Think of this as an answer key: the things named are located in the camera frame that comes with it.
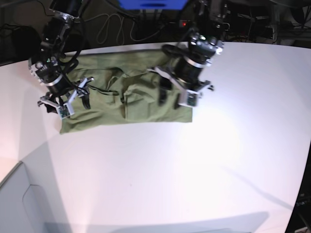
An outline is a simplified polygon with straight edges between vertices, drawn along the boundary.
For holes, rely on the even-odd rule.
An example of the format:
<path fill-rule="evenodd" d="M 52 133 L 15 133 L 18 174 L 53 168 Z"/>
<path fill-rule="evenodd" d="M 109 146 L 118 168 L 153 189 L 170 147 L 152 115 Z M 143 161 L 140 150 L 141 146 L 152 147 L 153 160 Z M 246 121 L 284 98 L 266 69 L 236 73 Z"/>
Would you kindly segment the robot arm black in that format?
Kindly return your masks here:
<path fill-rule="evenodd" d="M 149 68 L 160 76 L 158 104 L 163 105 L 168 92 L 179 90 L 174 107 L 194 108 L 203 95 L 204 88 L 213 91 L 210 81 L 201 81 L 200 74 L 212 64 L 213 57 L 224 49 L 225 17 L 228 6 L 225 0 L 193 0 L 194 18 L 186 24 L 182 36 L 185 47 L 177 42 L 165 44 L 162 52 L 168 56 L 165 66 Z"/>
<path fill-rule="evenodd" d="M 54 15 L 43 30 L 43 40 L 38 52 L 28 60 L 28 68 L 41 85 L 48 91 L 38 101 L 49 113 L 56 113 L 61 119 L 74 115 L 72 103 L 80 98 L 86 109 L 90 109 L 88 84 L 93 77 L 70 81 L 68 74 L 79 64 L 80 55 L 86 39 L 83 37 L 79 49 L 68 60 L 64 48 L 75 21 L 79 20 L 82 34 L 86 33 L 86 25 L 82 16 L 90 2 L 88 0 L 53 0 L 49 9 Z"/>

